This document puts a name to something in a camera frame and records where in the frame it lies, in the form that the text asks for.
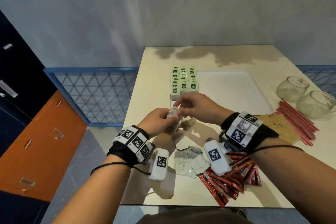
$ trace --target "person's right hand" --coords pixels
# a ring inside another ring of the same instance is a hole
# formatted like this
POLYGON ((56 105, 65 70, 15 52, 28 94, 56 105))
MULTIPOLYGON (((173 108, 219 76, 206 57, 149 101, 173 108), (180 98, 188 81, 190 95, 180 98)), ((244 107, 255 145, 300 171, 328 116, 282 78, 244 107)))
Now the person's right hand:
POLYGON ((226 109, 201 93, 183 94, 174 106, 180 106, 178 115, 194 117, 205 123, 221 125, 234 112, 226 109))

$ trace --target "clothing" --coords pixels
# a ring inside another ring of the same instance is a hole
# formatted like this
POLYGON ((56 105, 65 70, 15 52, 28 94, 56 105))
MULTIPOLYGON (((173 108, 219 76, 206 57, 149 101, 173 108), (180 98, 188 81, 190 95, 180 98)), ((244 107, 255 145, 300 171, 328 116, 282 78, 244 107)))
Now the clothing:
POLYGON ((252 224, 243 216, 214 207, 187 207, 145 215, 137 224, 252 224))

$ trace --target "orange locker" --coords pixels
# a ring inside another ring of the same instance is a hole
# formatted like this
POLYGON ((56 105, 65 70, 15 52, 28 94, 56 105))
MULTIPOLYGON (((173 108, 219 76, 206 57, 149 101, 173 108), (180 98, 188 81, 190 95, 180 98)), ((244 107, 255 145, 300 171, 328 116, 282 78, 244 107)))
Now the orange locker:
POLYGON ((56 91, 0 158, 0 190, 51 201, 86 128, 56 91))

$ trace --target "brown paper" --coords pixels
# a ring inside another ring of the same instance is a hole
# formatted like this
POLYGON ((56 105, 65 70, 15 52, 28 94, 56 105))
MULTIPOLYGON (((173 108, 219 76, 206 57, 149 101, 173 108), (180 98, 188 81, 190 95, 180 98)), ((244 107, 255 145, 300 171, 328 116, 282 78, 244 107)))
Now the brown paper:
POLYGON ((282 114, 259 115, 257 117, 262 120, 266 126, 276 131, 281 139, 291 144, 301 140, 300 135, 292 128, 282 114))

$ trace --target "hand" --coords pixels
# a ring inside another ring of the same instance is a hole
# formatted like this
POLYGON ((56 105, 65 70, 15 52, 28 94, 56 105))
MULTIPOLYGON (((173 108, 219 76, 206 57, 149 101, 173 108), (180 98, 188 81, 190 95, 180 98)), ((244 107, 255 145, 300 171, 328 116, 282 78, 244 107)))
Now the hand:
POLYGON ((178 115, 190 116, 205 123, 221 125, 234 112, 226 109, 201 93, 183 94, 174 106, 180 106, 178 115))
POLYGON ((156 108, 151 111, 137 127, 145 130, 149 138, 155 137, 165 131, 170 125, 180 121, 179 117, 166 118, 168 112, 168 108, 156 108))

